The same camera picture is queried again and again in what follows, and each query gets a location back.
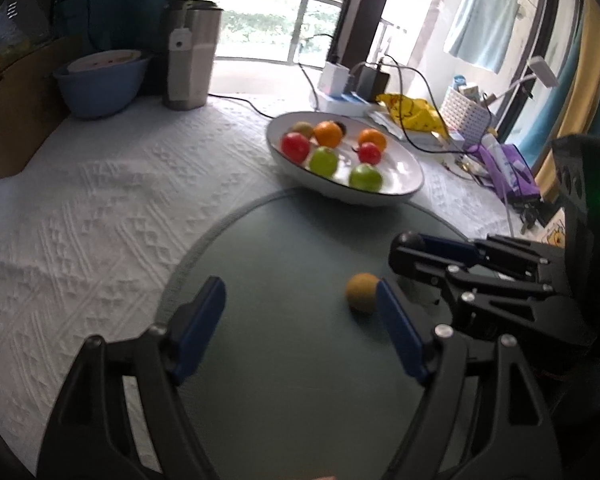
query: yellow curtain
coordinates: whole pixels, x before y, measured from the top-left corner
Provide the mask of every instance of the yellow curtain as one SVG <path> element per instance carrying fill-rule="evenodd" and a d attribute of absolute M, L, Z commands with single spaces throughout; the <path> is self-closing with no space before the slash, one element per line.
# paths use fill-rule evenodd
<path fill-rule="evenodd" d="M 578 68 L 554 138 L 586 134 L 600 102 L 600 6 L 595 0 L 584 0 L 583 20 Z M 556 199 L 558 183 L 552 152 L 542 163 L 536 183 L 545 200 Z"/>

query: red fruit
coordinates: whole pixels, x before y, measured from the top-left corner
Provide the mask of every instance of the red fruit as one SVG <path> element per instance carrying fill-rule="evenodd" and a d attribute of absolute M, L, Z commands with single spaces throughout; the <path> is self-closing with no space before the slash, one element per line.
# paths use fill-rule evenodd
<path fill-rule="evenodd" d="M 363 142 L 358 148 L 358 158 L 362 164 L 375 166 L 382 159 L 382 152 L 374 143 Z"/>
<path fill-rule="evenodd" d="M 303 134 L 291 132 L 280 140 L 280 150 L 295 164 L 302 164 L 311 151 L 311 143 Z"/>

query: towel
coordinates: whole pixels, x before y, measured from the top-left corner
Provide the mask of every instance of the towel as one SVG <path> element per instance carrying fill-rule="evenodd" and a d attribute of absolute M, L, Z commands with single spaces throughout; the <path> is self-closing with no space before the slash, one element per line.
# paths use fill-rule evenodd
<path fill-rule="evenodd" d="M 446 37 L 445 52 L 499 73 L 518 9 L 518 0 L 462 0 Z"/>

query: fruit bowl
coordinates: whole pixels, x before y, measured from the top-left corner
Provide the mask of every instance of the fruit bowl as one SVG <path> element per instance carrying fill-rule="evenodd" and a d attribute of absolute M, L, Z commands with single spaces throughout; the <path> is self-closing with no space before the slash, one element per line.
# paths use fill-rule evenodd
<path fill-rule="evenodd" d="M 312 154 L 318 148 L 315 140 L 312 141 L 311 153 L 300 165 L 293 163 L 280 151 L 281 138 L 300 121 L 314 125 L 323 121 L 337 121 L 345 125 L 347 133 L 335 149 L 338 155 L 338 169 L 331 178 L 312 173 L 308 169 Z M 387 147 L 382 154 L 382 160 L 376 166 L 382 174 L 380 191 L 370 192 L 349 187 L 349 175 L 360 163 L 354 148 L 358 146 L 360 132 L 368 128 L 368 124 L 335 114 L 293 112 L 276 117 L 269 123 L 267 144 L 273 159 L 285 173 L 303 186 L 324 196 L 353 205 L 373 207 L 404 202 L 420 189 L 424 183 L 424 174 L 413 154 L 391 136 L 386 136 Z"/>

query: yellow plastic bag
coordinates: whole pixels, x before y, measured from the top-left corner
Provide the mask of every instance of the yellow plastic bag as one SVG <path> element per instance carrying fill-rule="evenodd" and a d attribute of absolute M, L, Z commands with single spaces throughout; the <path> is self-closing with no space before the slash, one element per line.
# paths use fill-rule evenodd
<path fill-rule="evenodd" d="M 406 130 L 414 132 L 436 132 L 443 137 L 447 136 L 440 115 L 436 109 L 425 99 L 411 99 L 400 94 L 382 94 L 378 101 L 383 103 L 392 119 Z M 402 101 L 402 116 L 400 116 L 400 101 Z"/>

